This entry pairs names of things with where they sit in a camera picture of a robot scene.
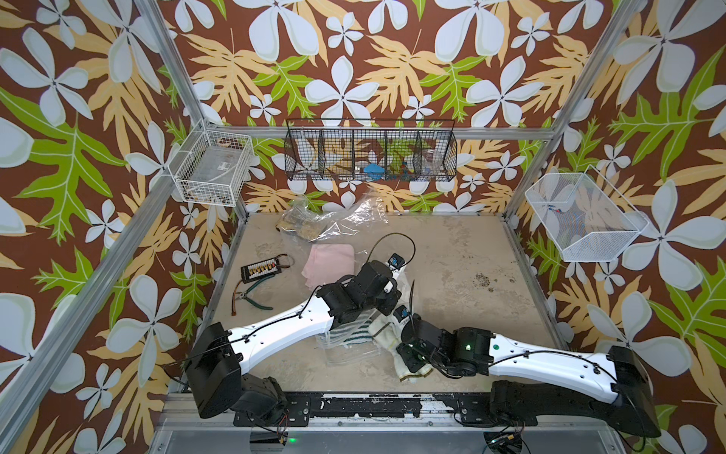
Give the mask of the clear plastic vacuum bag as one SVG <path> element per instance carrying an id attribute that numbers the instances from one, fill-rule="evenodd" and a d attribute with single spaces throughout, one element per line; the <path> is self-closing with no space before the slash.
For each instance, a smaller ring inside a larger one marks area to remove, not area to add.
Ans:
<path id="1" fill-rule="evenodd" d="M 390 255 L 394 259 L 389 267 L 402 272 L 416 255 L 414 240 L 389 228 L 383 198 L 375 193 L 321 214 L 313 212 L 307 202 L 296 200 L 275 228 L 291 258 L 299 262 L 308 289 L 345 284 L 346 276 L 361 272 L 364 265 L 376 260 L 386 263 Z M 349 365 L 395 348 L 389 341 L 392 326 L 380 321 L 382 316 L 376 308 L 355 309 L 343 322 L 334 323 L 331 331 L 317 335 L 325 363 Z"/>

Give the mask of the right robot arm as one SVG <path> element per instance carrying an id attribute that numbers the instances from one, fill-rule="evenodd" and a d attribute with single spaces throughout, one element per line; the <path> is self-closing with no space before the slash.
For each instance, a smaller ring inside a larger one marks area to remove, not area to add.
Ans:
<path id="1" fill-rule="evenodd" d="M 400 306 L 396 351 L 406 370 L 430 366 L 450 379 L 492 376 L 489 412 L 515 422 L 540 415 L 595 418 L 643 438 L 661 429 L 650 378 L 635 352 L 613 346 L 606 353 L 573 353 L 518 342 L 489 330 L 440 329 Z"/>

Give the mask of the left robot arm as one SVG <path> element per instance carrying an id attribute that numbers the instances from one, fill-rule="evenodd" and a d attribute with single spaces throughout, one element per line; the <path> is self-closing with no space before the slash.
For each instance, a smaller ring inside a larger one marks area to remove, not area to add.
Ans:
<path id="1" fill-rule="evenodd" d="M 253 425 L 281 423 L 289 412 L 287 396 L 276 379 L 257 378 L 251 369 L 289 346 L 353 323 L 366 310 L 391 314 L 402 296 L 397 278 L 404 266 L 395 253 L 317 287 L 306 302 L 262 322 L 232 329 L 208 325 L 183 362 L 200 418 L 231 410 Z"/>

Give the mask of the pale green towel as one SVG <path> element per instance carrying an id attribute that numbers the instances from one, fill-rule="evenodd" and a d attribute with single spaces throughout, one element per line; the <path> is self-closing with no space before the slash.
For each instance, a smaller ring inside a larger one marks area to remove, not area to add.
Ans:
<path id="1" fill-rule="evenodd" d="M 406 365 L 404 357 L 398 351 L 398 348 L 403 344 L 402 333 L 407 324 L 407 318 L 399 321 L 393 314 L 390 316 L 379 315 L 372 320 L 368 332 L 380 348 L 391 353 L 394 370 L 399 381 L 415 383 L 419 378 L 429 376 L 434 369 L 430 364 L 423 362 L 420 365 L 415 365 L 414 371 L 411 372 L 408 365 Z"/>

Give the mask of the green white striped towel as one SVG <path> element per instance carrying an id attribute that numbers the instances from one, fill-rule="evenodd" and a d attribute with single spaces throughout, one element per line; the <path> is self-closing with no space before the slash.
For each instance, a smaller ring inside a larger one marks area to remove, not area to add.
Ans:
<path id="1" fill-rule="evenodd" d="M 370 333 L 372 321 L 366 321 L 362 325 L 354 327 L 340 327 L 331 331 L 327 338 L 327 348 L 344 347 L 348 348 L 353 345 L 367 344 L 374 341 L 374 336 Z"/>

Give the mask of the pink towel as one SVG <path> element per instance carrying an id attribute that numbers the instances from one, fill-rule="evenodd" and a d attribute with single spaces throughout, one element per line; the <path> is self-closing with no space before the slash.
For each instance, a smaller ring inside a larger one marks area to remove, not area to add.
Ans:
<path id="1" fill-rule="evenodd" d="M 355 273 L 355 249 L 350 244 L 315 244 L 302 269 L 306 287 L 332 284 Z"/>

